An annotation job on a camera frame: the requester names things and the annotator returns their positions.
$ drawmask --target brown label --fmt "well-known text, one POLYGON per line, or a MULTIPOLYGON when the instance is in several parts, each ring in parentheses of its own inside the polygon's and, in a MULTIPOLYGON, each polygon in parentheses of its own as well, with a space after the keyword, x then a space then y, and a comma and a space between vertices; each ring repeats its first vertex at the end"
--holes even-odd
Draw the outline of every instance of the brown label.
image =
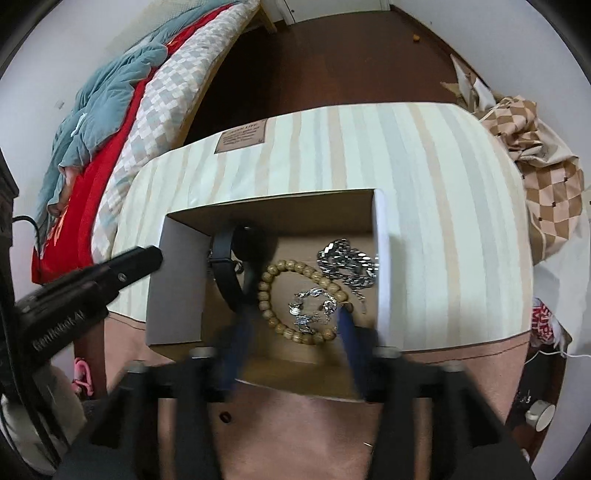
POLYGON ((226 130, 220 135, 214 153, 228 152, 238 148, 258 145, 265 141, 265 127, 267 119, 259 120, 251 124, 226 130))

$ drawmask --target red blanket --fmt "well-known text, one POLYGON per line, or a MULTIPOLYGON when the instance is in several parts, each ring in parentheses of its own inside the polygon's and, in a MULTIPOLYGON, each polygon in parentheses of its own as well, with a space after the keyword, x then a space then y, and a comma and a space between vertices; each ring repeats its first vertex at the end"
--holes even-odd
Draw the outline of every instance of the red blanket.
MULTIPOLYGON (((168 56, 170 57, 177 51, 198 28, 231 6, 232 4, 219 7, 179 32, 167 44, 168 56)), ((33 249, 31 265, 33 282, 46 283, 72 270, 88 267, 94 263, 90 252, 90 242, 100 200, 134 124, 146 84, 152 79, 154 73, 155 69, 146 79, 136 85, 121 128, 108 140, 86 170, 77 177, 70 201, 47 238, 41 263, 37 251, 33 249)))

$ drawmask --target open box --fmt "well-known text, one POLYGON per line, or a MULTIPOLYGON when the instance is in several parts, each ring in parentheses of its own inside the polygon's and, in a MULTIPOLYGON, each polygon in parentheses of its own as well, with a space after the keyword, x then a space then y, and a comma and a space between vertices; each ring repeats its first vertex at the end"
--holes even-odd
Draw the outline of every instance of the open box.
MULTIPOLYGON (((164 220, 159 247, 162 269, 150 278, 146 343, 171 359, 181 359, 199 345, 210 345, 220 328, 231 323, 207 253, 211 236, 231 222, 256 223, 276 242, 271 262, 296 260, 317 268, 318 251, 335 239, 376 258, 376 285, 363 290, 366 313, 349 293, 356 325, 374 327, 382 344, 390 323, 390 257, 386 200, 380 190, 344 190, 249 199, 181 210, 164 220)), ((272 284, 272 307, 286 325, 293 317, 293 295, 317 286, 293 272, 272 284)), ((306 395, 353 399, 356 393, 340 339, 321 345, 287 340, 262 317, 254 329, 249 359, 240 380, 306 395)))

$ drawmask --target checkered bedding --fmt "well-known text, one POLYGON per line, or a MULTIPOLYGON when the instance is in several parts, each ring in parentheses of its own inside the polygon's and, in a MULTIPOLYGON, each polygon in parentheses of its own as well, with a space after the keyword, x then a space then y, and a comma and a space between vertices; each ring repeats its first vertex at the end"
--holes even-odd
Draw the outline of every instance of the checkered bedding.
POLYGON ((135 176, 150 160, 170 150, 213 62, 259 2, 248 0, 220 13, 197 30, 147 84, 95 218, 91 244, 95 263, 111 257, 121 207, 135 176))
POLYGON ((538 118, 531 100, 505 97, 480 122, 521 171, 536 264, 571 238, 580 219, 584 181, 579 159, 538 118))

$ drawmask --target wooden floor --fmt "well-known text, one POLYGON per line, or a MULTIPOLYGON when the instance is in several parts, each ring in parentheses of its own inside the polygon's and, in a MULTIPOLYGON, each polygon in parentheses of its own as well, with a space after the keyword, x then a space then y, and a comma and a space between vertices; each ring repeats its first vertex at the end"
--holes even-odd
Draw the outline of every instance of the wooden floor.
POLYGON ((248 122, 324 105, 454 102, 449 51, 402 14, 364 12, 258 28, 231 49, 186 144, 248 122), (421 40, 413 42, 413 34, 421 40))

